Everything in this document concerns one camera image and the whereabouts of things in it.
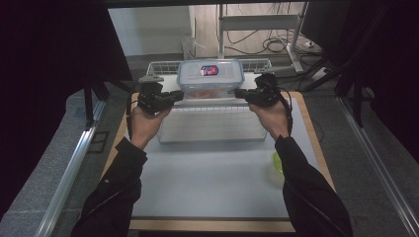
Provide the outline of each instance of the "wooden table frame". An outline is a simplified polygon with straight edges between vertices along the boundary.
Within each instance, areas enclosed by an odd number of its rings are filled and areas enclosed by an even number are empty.
[[[311,123],[307,107],[305,106],[302,94],[299,92],[290,92],[291,97],[298,102],[302,119],[307,129],[307,134],[313,148],[315,158],[321,174],[325,177],[330,186],[334,188],[332,178],[324,160],[323,152]],[[112,150],[105,165],[104,172],[111,166],[114,158],[117,156],[116,145],[126,134],[126,116],[121,121],[120,128],[114,140]],[[293,226],[287,220],[284,221],[252,221],[252,220],[204,220],[204,219],[135,219],[131,220],[129,229],[136,230],[162,230],[162,231],[225,231],[225,232],[294,232]]]

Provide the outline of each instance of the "black device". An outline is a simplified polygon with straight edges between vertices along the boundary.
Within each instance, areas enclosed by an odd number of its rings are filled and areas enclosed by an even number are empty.
[[[287,100],[281,94],[281,90],[286,90],[278,87],[278,79],[275,77],[274,74],[262,74],[261,76],[255,79],[255,82],[256,89],[235,89],[235,98],[244,99],[246,102],[250,104],[254,104],[256,106],[264,108],[271,107],[274,104],[276,104],[277,101],[281,101],[281,103],[283,103],[284,107],[286,108],[286,114],[288,119],[288,131],[289,134],[291,134],[291,131],[293,129],[293,106],[291,104],[291,97],[290,103],[288,103]]]
[[[163,85],[158,83],[163,81],[162,77],[156,75],[146,75],[138,80],[132,87],[128,98],[126,99],[126,128],[128,130],[129,139],[131,138],[131,101],[132,94],[139,85],[139,95],[137,105],[145,110],[151,116],[157,113],[170,109],[175,105],[175,102],[182,101],[184,93],[180,90],[172,92],[161,92]]]
[[[172,108],[175,102],[182,101],[182,91],[161,92],[163,85],[157,82],[144,83],[141,85],[138,95],[138,106],[144,109],[149,115]]]

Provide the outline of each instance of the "person's right hand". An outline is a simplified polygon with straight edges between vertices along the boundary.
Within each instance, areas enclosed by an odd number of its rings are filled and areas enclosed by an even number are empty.
[[[290,136],[288,133],[286,109],[281,101],[268,108],[249,104],[249,109],[256,114],[262,126],[265,127],[274,140],[277,140],[280,135],[283,138]]]
[[[131,112],[132,136],[131,143],[139,149],[144,149],[148,142],[157,134],[160,124],[166,118],[171,109],[151,116],[142,108],[136,106]]]

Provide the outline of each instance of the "black sleeve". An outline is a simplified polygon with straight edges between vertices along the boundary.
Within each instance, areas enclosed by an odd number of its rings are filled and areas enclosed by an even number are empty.
[[[294,139],[280,137],[275,148],[283,163],[284,200],[297,235],[353,236],[345,205]]]
[[[133,204],[141,196],[142,166],[146,153],[126,139],[118,155],[83,206],[71,236],[126,236]]]

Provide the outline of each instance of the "container lid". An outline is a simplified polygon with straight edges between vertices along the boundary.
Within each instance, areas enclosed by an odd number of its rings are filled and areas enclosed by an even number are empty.
[[[242,84],[244,74],[237,59],[204,59],[181,62],[178,85],[185,86]]]

